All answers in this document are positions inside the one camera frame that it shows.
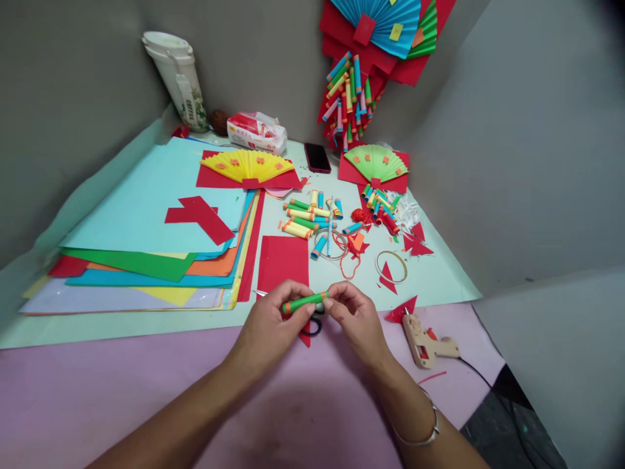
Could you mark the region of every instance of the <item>smartphone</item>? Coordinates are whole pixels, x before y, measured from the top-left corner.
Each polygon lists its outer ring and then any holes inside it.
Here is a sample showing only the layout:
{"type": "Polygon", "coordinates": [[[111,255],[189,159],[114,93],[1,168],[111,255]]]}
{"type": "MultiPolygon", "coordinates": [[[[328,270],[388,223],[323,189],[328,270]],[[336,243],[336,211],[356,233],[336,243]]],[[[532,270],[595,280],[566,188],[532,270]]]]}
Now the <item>smartphone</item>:
{"type": "Polygon", "coordinates": [[[330,173],[330,162],[327,159],[326,149],[321,145],[314,143],[304,143],[306,151],[306,159],[308,160],[308,168],[313,173],[330,173]]]}

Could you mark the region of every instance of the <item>yellow paper fan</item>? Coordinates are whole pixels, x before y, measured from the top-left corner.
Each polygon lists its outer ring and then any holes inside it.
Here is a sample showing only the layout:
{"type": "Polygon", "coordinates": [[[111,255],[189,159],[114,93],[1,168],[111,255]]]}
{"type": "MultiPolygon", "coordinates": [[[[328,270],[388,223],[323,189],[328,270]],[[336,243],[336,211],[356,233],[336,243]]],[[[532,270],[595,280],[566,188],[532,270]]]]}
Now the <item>yellow paper fan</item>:
{"type": "Polygon", "coordinates": [[[258,179],[259,184],[295,169],[281,156],[257,150],[222,152],[200,161],[200,164],[236,182],[258,179]]]}

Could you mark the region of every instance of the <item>black cable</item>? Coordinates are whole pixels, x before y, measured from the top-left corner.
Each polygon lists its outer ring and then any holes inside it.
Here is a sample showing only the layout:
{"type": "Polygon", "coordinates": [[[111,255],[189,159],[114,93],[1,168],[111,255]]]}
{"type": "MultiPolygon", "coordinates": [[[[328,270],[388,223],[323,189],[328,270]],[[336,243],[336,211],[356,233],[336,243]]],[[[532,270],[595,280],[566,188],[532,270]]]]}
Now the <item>black cable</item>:
{"type": "MultiPolygon", "coordinates": [[[[465,359],[463,359],[462,357],[458,357],[458,360],[462,363],[464,363],[465,365],[467,365],[469,368],[471,368],[474,372],[476,372],[476,374],[483,379],[483,381],[486,383],[486,385],[488,386],[488,389],[490,389],[491,391],[493,390],[493,387],[490,385],[490,383],[486,380],[486,378],[484,378],[484,375],[482,373],[480,373],[479,371],[477,371],[477,369],[471,365],[469,362],[467,362],[465,359]]],[[[530,462],[530,464],[532,464],[532,467],[534,469],[538,469],[536,467],[536,464],[534,463],[534,460],[530,457],[529,455],[529,451],[527,451],[527,446],[525,445],[525,441],[523,440],[523,437],[521,436],[521,429],[519,428],[519,425],[516,421],[516,413],[514,411],[514,403],[512,401],[510,401],[510,410],[506,407],[506,404],[503,402],[503,400],[500,398],[500,396],[498,396],[495,392],[493,392],[493,395],[497,398],[497,400],[501,403],[501,406],[504,408],[504,410],[508,413],[508,415],[512,418],[512,423],[514,425],[514,429],[516,430],[516,437],[519,440],[519,443],[521,444],[521,449],[523,450],[523,452],[525,453],[525,457],[527,458],[527,460],[530,462]]],[[[532,445],[532,443],[527,442],[531,448],[534,450],[534,452],[540,456],[540,458],[543,460],[543,462],[548,465],[551,469],[555,469],[545,458],[542,454],[540,454],[538,452],[538,450],[536,448],[534,448],[534,446],[532,445]]]]}

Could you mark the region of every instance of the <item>scissors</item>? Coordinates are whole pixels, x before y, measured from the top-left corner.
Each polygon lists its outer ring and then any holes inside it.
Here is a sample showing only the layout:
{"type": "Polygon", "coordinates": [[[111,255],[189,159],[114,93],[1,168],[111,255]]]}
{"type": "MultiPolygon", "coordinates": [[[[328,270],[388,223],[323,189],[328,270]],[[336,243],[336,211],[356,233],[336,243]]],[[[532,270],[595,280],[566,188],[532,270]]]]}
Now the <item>scissors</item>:
{"type": "MultiPolygon", "coordinates": [[[[254,290],[254,292],[260,296],[265,296],[267,294],[267,292],[259,291],[259,290],[254,290]]],[[[319,333],[321,332],[322,323],[321,323],[321,320],[317,316],[321,316],[324,314],[326,314],[326,312],[323,309],[321,311],[315,311],[312,314],[311,322],[314,322],[317,325],[316,331],[306,332],[305,330],[301,330],[299,332],[303,335],[307,335],[308,337],[315,337],[316,335],[319,335],[319,333]]]]}

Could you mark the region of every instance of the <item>floor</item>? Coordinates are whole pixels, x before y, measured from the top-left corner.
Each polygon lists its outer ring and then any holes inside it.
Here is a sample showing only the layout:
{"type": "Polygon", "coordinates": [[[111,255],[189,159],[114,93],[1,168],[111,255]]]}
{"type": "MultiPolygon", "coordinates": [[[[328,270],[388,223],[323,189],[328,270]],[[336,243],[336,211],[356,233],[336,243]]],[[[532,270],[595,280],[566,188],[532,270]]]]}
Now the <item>floor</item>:
{"type": "Polygon", "coordinates": [[[506,397],[489,393],[462,429],[462,434],[492,469],[566,469],[564,459],[536,413],[514,404],[517,432],[510,404],[506,397]],[[525,442],[527,455],[519,438],[525,442]]]}

